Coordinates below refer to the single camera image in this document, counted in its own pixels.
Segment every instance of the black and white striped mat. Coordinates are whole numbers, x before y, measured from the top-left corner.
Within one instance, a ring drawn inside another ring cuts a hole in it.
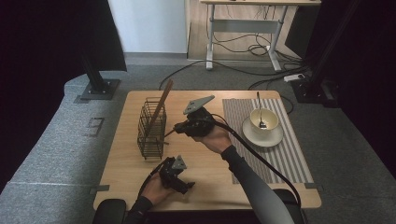
[[[231,128],[244,138],[256,152],[271,163],[290,182],[314,182],[281,99],[262,99],[263,107],[277,114],[279,117],[279,125],[283,128],[283,139],[274,147],[255,146],[243,135],[242,123],[253,109],[259,107],[257,99],[223,99],[222,102],[225,119]],[[247,163],[266,183],[283,183],[280,177],[275,175],[261,161],[248,152],[236,138],[231,136],[231,140],[233,145],[236,146],[239,155],[245,157]],[[233,183],[238,183],[234,176]]]

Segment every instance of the black chair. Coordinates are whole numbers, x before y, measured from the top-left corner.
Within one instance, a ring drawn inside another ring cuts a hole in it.
[[[287,189],[274,189],[276,195],[289,210],[295,224],[305,224],[303,210],[298,206],[294,195]],[[95,213],[92,224],[121,224],[125,215],[125,201],[107,199],[102,201]],[[260,223],[252,210],[233,211],[186,211],[186,212],[148,212],[148,223]]]

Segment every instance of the black wire basket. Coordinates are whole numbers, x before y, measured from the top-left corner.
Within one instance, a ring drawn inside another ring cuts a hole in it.
[[[142,106],[142,111],[140,112],[137,144],[145,160],[148,157],[163,158],[163,136],[166,125],[165,105],[161,107],[160,113],[155,119],[154,124],[151,128],[149,127],[149,123],[159,101],[160,98],[157,97],[146,98],[146,102]]]

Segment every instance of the wooden table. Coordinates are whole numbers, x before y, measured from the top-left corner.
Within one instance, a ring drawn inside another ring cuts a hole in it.
[[[162,91],[131,91],[128,93],[110,149],[101,186],[109,185],[109,190],[98,191],[93,204],[96,209],[104,199],[116,198],[127,202],[129,210],[137,193],[152,169],[160,159],[145,160],[137,146],[137,124],[141,108],[147,97],[160,97]],[[215,99],[205,105],[213,114],[224,116],[222,99],[254,99],[255,91],[170,91],[166,101],[166,130],[184,121],[183,111],[190,100],[209,95]],[[278,99],[276,91],[261,91],[261,98]],[[172,194],[167,200],[152,210],[224,210],[251,209],[241,186],[232,183],[228,163],[201,143],[194,142],[185,134],[172,133],[165,138],[170,145],[164,146],[166,157],[181,155],[187,169],[179,175],[184,182],[196,182],[185,195]],[[294,185],[299,191],[304,208],[320,207],[321,200],[316,189],[306,189],[304,184]],[[270,184],[273,189],[288,189],[285,184]]]
[[[279,39],[283,21],[285,20],[288,6],[318,6],[320,0],[200,0],[201,3],[211,6],[209,23],[209,43],[206,52],[206,69],[213,68],[213,34],[214,32],[274,34],[270,46],[266,46],[268,55],[276,71],[282,70],[275,53],[276,43]],[[218,20],[215,19],[215,5],[259,5],[283,6],[282,14],[278,20]]]

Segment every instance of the power strip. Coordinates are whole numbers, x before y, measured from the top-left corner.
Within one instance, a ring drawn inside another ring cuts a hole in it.
[[[291,76],[286,76],[284,77],[285,82],[290,82],[293,80],[299,80],[299,79],[303,79],[305,78],[305,76],[303,74],[296,74],[296,75],[291,75]]]

